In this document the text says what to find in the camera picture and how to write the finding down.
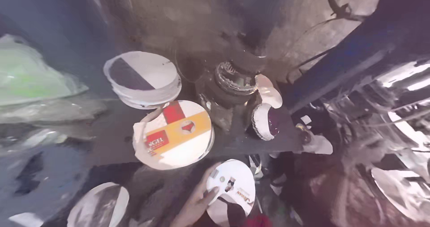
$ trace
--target human hand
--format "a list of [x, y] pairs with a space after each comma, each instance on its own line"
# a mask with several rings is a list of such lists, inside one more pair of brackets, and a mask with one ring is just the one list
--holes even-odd
[[170, 227], [186, 227], [194, 224], [209, 206], [219, 191], [218, 187], [214, 187], [207, 195], [203, 196], [206, 191], [206, 182], [211, 175], [212, 171], [221, 163], [217, 163], [208, 168], [202, 177], [202, 180], [197, 184], [194, 191], [191, 193], [190, 198], [184, 204], [179, 214], [170, 224]]

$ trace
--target red cloth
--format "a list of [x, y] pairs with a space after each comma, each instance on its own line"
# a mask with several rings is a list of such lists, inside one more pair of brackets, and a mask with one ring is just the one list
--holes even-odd
[[253, 218], [248, 218], [245, 220], [242, 227], [272, 227], [272, 222], [269, 217], [264, 214], [260, 214]]

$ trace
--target plastic bag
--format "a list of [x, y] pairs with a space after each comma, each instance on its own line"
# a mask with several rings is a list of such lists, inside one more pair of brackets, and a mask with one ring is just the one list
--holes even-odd
[[66, 97], [87, 89], [48, 66], [21, 38], [8, 34], [0, 38], [0, 106]]
[[88, 94], [80, 94], [68, 98], [0, 107], [0, 124], [90, 120], [105, 109], [106, 106], [100, 100]]

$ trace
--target brand logo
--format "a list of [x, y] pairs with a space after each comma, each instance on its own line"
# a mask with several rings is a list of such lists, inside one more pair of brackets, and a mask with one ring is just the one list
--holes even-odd
[[241, 192], [237, 191], [236, 192], [239, 196], [241, 196], [243, 198], [243, 200], [245, 202], [249, 202], [249, 198], [247, 196], [245, 196], [244, 194], [242, 194]]
[[148, 135], [146, 137], [146, 146], [150, 152], [158, 149], [164, 145], [169, 143], [169, 139], [167, 138], [166, 131], [155, 132], [154, 134]]

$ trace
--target wire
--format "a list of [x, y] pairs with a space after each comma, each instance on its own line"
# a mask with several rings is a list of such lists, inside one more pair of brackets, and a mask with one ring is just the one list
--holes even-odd
[[358, 124], [358, 125], [361, 125], [361, 126], [366, 126], [366, 127], [381, 127], [381, 126], [395, 125], [395, 124], [400, 123], [400, 122], [403, 122], [403, 121], [413, 120], [413, 119], [416, 119], [416, 118], [420, 118], [420, 117], [422, 117], [422, 116], [424, 116], [424, 115], [427, 115], [427, 114], [429, 114], [429, 113], [430, 113], [430, 109], [428, 109], [428, 110], [424, 110], [424, 111], [422, 111], [422, 112], [419, 112], [419, 113], [416, 113], [416, 114], [410, 115], [410, 116], [408, 116], [408, 117], [405, 117], [405, 118], [403, 118], [403, 119], [396, 120], [396, 121], [393, 121], [393, 122], [382, 123], [382, 124], [372, 124], [372, 125], [363, 125], [363, 124], [358, 124], [358, 123], [357, 123], [357, 124]]

